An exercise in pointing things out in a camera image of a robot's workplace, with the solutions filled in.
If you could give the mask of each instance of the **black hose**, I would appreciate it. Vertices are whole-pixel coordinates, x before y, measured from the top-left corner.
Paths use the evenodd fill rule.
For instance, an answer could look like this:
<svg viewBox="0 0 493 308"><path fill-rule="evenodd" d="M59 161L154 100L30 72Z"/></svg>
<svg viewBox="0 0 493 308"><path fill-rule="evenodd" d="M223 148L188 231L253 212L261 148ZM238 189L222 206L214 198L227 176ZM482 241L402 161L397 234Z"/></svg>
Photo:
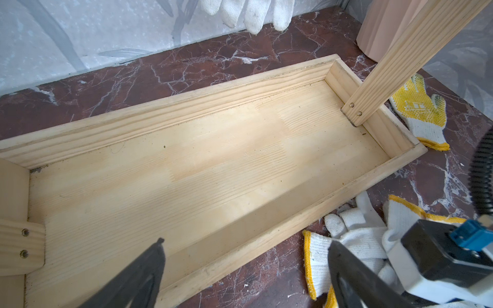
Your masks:
<svg viewBox="0 0 493 308"><path fill-rule="evenodd" d="M472 204L481 215L493 215L492 197L493 127L479 142L469 168Z"/></svg>

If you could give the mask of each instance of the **yellow dotted glove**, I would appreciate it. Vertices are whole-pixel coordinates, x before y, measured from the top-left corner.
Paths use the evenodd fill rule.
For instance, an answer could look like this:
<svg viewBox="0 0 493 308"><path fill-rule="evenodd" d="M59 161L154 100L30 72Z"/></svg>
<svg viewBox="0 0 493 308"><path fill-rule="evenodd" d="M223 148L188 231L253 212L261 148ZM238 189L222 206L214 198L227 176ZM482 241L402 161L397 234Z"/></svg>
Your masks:
<svg viewBox="0 0 493 308"><path fill-rule="evenodd" d="M389 100L422 144L439 151L450 149L443 136L447 123L445 99L436 94L430 98L426 94L423 76L412 76Z"/></svg>

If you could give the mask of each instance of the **pine wood board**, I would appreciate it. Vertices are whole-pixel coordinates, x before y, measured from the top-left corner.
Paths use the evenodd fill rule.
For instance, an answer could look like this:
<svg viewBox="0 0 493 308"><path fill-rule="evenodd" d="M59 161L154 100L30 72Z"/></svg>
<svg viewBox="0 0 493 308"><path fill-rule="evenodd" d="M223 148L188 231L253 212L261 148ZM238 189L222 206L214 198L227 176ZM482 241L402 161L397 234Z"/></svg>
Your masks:
<svg viewBox="0 0 493 308"><path fill-rule="evenodd" d="M335 59L339 56L326 56L0 140L0 158L28 169L38 168L321 80Z"/></svg>
<svg viewBox="0 0 493 308"><path fill-rule="evenodd" d="M26 236L22 233L24 229L29 231ZM27 251L25 258L21 258L23 250ZM44 226L0 218L0 276L24 275L43 264Z"/></svg>
<svg viewBox="0 0 493 308"><path fill-rule="evenodd" d="M26 307L77 307L158 237L174 307L426 152L385 110L354 127L359 86L332 55L0 141L41 167Z"/></svg>
<svg viewBox="0 0 493 308"><path fill-rule="evenodd" d="M0 159L0 218L28 220L29 170ZM24 306L25 275L0 276L0 299L6 308Z"/></svg>

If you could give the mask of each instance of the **red marble floor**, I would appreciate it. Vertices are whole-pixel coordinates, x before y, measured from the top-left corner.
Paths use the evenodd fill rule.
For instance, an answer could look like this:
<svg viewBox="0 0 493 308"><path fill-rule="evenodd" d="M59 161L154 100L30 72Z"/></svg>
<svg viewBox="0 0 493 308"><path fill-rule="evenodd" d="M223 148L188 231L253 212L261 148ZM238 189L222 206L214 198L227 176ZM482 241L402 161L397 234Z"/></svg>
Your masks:
<svg viewBox="0 0 493 308"><path fill-rule="evenodd" d="M338 7L294 17L279 33L240 32L165 51L117 67L0 97L0 139L145 103L212 84L337 53L364 79L375 63L356 45L361 24ZM368 190L381 211L389 194L428 212L472 218L467 170L474 147L493 124L424 71L428 95L447 101L451 149L425 155ZM327 233L320 222L308 227ZM322 307L307 292L298 232L180 305L188 307Z"/></svg>

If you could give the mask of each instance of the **blue clip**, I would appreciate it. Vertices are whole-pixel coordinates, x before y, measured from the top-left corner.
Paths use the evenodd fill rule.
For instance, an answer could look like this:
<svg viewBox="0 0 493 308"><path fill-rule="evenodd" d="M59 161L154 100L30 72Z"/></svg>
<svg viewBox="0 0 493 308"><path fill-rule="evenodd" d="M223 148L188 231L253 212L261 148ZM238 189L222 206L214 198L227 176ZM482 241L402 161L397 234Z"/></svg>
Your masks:
<svg viewBox="0 0 493 308"><path fill-rule="evenodd" d="M450 233L450 238L462 248L481 251L493 242L493 232L486 229L476 220L466 220Z"/></svg>

